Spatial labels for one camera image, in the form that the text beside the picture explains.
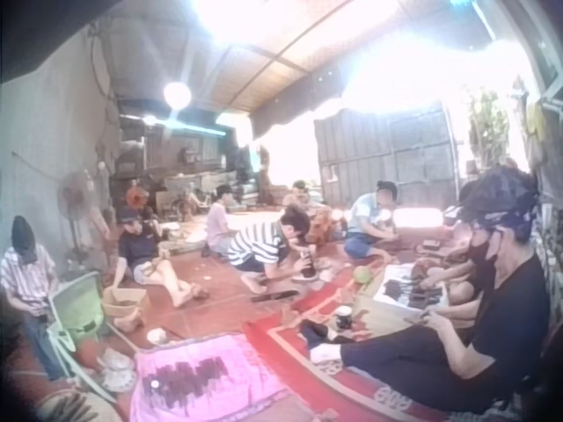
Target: black pants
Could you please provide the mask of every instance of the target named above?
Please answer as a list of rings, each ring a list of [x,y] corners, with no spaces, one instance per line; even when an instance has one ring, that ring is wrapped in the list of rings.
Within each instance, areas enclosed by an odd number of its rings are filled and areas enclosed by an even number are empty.
[[[282,262],[289,255],[289,247],[280,248],[278,250],[278,263]],[[263,273],[265,272],[264,263],[258,261],[254,255],[251,255],[245,262],[235,266],[239,271],[244,271],[245,273]]]
[[[398,393],[440,411],[483,413],[493,401],[481,382],[463,380],[450,370],[438,335],[423,326],[344,344],[341,356],[344,366],[357,367]]]

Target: plastic chair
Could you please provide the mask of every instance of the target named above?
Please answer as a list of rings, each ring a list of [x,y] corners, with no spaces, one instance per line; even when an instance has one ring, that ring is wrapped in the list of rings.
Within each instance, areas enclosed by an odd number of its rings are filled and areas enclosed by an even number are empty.
[[[70,370],[86,382],[92,390],[107,400],[115,403],[115,398],[103,389],[77,363],[73,352],[76,344],[85,338],[99,339],[99,330],[104,325],[123,339],[133,350],[138,348],[106,321],[99,294],[99,273],[87,273],[76,280],[62,283],[60,289],[49,297],[55,322],[48,328],[51,344],[64,373]]]

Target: red rug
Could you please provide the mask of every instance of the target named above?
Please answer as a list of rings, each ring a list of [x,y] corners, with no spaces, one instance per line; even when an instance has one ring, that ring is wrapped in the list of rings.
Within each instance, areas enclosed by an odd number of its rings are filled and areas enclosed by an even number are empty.
[[[359,375],[341,362],[313,365],[308,359],[304,338],[298,329],[301,319],[325,323],[340,306],[340,287],[354,288],[352,269],[345,269],[336,280],[293,305],[301,316],[284,326],[282,313],[245,325],[245,334],[260,356],[275,373],[317,413],[332,409],[341,421],[505,421],[499,412],[478,417],[471,414],[445,414],[415,403],[388,385]],[[369,338],[365,327],[356,324],[355,339]]]

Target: pink mat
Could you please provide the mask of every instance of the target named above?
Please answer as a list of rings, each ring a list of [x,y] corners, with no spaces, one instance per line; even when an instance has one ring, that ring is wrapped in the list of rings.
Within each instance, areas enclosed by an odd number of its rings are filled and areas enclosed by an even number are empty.
[[[174,346],[143,351],[136,355],[139,382],[131,400],[131,422],[236,421],[268,407],[288,394],[286,386],[262,362],[244,334],[224,335],[200,342],[187,340]],[[208,369],[210,361],[221,361],[222,374]],[[202,393],[189,394],[185,404],[165,400],[143,383],[157,370],[189,364],[203,379]]]

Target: striped shirt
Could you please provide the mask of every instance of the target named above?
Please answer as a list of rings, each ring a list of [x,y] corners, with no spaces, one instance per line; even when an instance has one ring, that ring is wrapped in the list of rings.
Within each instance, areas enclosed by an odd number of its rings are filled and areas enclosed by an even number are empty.
[[[23,302],[41,302],[48,298],[49,275],[55,274],[55,263],[46,249],[37,244],[37,261],[22,265],[13,248],[8,249],[0,264],[2,287]]]
[[[240,230],[230,242],[229,261],[239,266],[250,257],[264,264],[276,264],[285,248],[280,222],[257,222]]]

